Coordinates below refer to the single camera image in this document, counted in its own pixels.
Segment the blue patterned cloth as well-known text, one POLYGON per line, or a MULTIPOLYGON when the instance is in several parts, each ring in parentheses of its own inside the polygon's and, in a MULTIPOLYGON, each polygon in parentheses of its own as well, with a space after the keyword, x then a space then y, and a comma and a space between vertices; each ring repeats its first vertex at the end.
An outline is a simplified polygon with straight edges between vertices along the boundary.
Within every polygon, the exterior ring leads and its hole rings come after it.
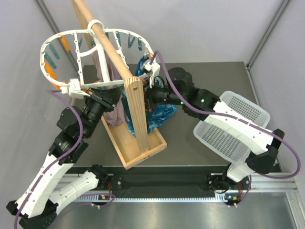
MULTIPOLYGON (((144 71, 142 70, 142 65, 148 60, 148 57, 142 57, 136 66, 135 75, 141 76, 144 71)), ((135 131, 133 128, 133 124, 130 118, 130 112, 128 108, 127 98, 124 95, 122 98, 122 103, 124 107, 124 111, 127 115, 127 129, 129 133, 135 136, 135 131)), ((172 104, 158 104, 156 108, 152 110, 152 112, 146 112, 146 117, 148 118, 148 127, 147 131, 150 133, 153 129, 160 127, 164 124, 164 122, 173 116, 177 112, 177 106, 172 104)))

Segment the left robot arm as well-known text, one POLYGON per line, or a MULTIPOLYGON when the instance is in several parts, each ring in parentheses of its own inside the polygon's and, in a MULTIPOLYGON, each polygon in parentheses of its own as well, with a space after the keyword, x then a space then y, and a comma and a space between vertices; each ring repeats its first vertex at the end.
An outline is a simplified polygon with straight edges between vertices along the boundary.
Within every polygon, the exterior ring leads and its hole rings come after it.
POLYGON ((59 90, 48 93, 67 105, 57 122, 61 132, 54 139, 45 161, 29 188, 17 200, 10 201, 6 209, 15 217, 14 228, 46 229, 73 201, 88 196, 93 189, 108 189, 109 175, 101 165, 93 165, 79 178, 55 190, 61 178, 73 167, 88 147, 84 139, 90 138, 105 112, 118 104, 123 88, 90 88, 84 96, 85 107, 70 105, 58 95, 59 90))

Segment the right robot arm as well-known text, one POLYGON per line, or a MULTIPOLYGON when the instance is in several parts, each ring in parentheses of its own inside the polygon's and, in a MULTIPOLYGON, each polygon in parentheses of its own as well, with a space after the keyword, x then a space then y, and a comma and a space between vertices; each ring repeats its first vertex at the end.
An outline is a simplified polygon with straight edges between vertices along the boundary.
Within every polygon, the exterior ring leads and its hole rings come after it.
POLYGON ((150 106, 180 105, 189 116, 219 128, 249 149, 246 155, 230 161, 221 176, 210 180, 212 189, 227 191, 253 173, 267 175, 271 172, 285 135, 282 130, 262 128, 238 114, 219 96, 195 87, 192 75, 183 68, 167 71, 166 80, 153 71, 145 69, 144 72, 149 77, 144 95, 150 106))

